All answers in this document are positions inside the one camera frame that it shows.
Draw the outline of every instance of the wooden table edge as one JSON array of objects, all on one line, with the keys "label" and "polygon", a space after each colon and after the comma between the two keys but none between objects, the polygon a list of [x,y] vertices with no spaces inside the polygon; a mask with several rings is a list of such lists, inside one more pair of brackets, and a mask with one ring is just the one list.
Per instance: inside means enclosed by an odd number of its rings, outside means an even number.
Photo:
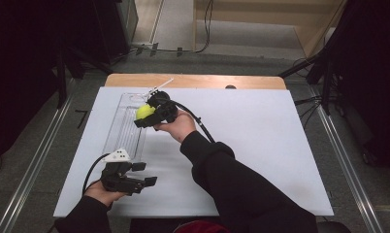
[{"label": "wooden table edge", "polygon": [[155,87],[166,82],[166,88],[225,88],[233,85],[238,89],[286,89],[281,77],[271,76],[227,76],[184,74],[111,74],[105,86]]}]

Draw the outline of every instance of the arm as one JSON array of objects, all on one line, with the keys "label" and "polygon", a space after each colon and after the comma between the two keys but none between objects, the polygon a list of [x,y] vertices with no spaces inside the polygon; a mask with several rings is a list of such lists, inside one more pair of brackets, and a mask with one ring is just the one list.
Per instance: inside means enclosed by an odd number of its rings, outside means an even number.
[{"label": "arm", "polygon": [[111,232],[107,211],[111,203],[123,195],[125,193],[108,192],[101,182],[94,183],[71,213],[55,221],[55,228],[62,233]]},{"label": "arm", "polygon": [[194,181],[212,196],[231,232],[317,232],[313,214],[237,161],[229,147],[210,143],[192,128],[188,116],[181,115],[176,119],[177,127],[170,123],[156,128],[181,142],[180,151],[193,164]]}]

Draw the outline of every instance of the black sleeve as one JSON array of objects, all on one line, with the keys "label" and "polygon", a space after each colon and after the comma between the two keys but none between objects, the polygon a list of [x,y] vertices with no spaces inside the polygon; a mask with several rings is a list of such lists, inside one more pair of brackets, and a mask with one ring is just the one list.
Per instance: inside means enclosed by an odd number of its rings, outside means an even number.
[{"label": "black sleeve", "polygon": [[71,213],[55,221],[55,228],[60,233],[110,233],[108,210],[100,201],[83,196]]},{"label": "black sleeve", "polygon": [[226,145],[212,144],[195,131],[180,151],[192,162],[194,181],[211,195],[231,232],[317,232],[313,214],[237,161]]}]

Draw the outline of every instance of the metal rail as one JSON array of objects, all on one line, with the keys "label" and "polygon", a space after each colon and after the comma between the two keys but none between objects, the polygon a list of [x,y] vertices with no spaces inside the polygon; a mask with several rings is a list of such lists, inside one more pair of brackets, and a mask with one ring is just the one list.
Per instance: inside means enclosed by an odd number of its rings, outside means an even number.
[{"label": "metal rail", "polygon": [[[319,95],[318,90],[313,86],[310,87],[310,91],[313,96]],[[331,117],[327,116],[322,108],[318,108],[317,111],[331,141],[331,144],[334,148],[337,159],[341,165],[343,174],[346,177],[346,181],[348,182],[349,188],[352,191],[352,195],[355,198],[362,218],[366,223],[368,231],[371,233],[384,232],[375,214],[374,207],[370,201],[370,198],[368,197],[365,188],[362,186],[362,183],[358,175],[356,174],[354,167],[352,166],[352,163],[349,159],[348,154],[346,153],[340,135],[338,134],[338,131]]]},{"label": "metal rail", "polygon": [[31,191],[35,180],[37,179],[38,173],[40,172],[42,165],[47,158],[50,146],[56,136],[56,132],[59,130],[59,127],[68,111],[68,108],[73,99],[74,90],[77,85],[77,81],[74,79],[70,80],[68,98],[62,105],[61,109],[56,110],[56,113],[52,118],[52,121],[44,135],[43,140],[41,141],[41,144],[38,146],[38,149],[35,152],[35,155],[29,164],[25,175],[23,176],[13,197],[11,198],[10,203],[8,204],[8,208],[0,221],[0,232],[4,233],[12,231],[16,219],[19,216],[26,199],[28,198],[29,192]]}]

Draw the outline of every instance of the floor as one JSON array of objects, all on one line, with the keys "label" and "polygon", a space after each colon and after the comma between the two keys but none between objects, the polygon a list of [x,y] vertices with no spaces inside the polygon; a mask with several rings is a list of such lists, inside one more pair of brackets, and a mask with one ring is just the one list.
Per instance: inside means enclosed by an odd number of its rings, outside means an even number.
[{"label": "floor", "polygon": [[[134,45],[150,48],[158,43],[158,48],[162,50],[191,50],[192,18],[188,17],[192,14],[191,3],[191,0],[136,0],[140,22]],[[198,21],[197,27],[199,35],[196,47],[199,49],[204,45],[206,35],[202,21]],[[120,73],[208,72],[275,76],[303,57],[305,55],[290,26],[213,21],[211,42],[202,54],[177,58],[174,53],[158,52],[151,56],[144,52],[120,61],[115,64],[114,69]],[[307,85],[305,79],[300,79],[299,75],[285,80],[295,100],[309,98],[319,88],[317,85]],[[51,213],[84,128],[85,122],[81,122],[82,111],[91,109],[96,92],[104,83],[105,75],[96,70],[89,71],[81,82],[69,83],[74,96],[66,112],[55,109],[57,96],[53,96],[25,128],[16,144],[3,155],[0,171],[0,221],[8,211],[6,208],[11,204],[16,190],[20,188],[22,178],[25,177],[24,172],[31,167],[32,158],[40,156],[43,164],[38,171],[32,170],[36,172],[37,179],[29,185],[27,193],[21,196],[24,205],[15,210],[16,218],[12,219],[15,224],[7,227],[5,232],[47,232],[51,227],[54,220]],[[298,106],[297,111],[303,114],[312,105],[313,103],[308,103]],[[45,157],[42,157],[38,146],[45,144],[45,132],[48,132],[51,120],[59,114],[63,114],[64,119],[58,121],[59,130],[52,133],[54,140]],[[363,216],[356,191],[352,189],[351,181],[338,159],[340,150],[334,148],[331,143],[330,134],[325,129],[327,123],[319,108],[309,119],[306,133],[336,214],[327,218],[343,222],[352,232],[390,232],[390,170],[371,167],[363,162],[359,145],[356,144],[344,118],[335,108],[331,108],[329,119],[339,132],[343,153],[348,156],[359,178],[359,184],[365,190],[364,197],[372,203],[372,214],[376,215],[380,229],[369,228],[370,223],[367,217]],[[128,232],[129,219],[111,217],[111,224],[114,232]]]}]

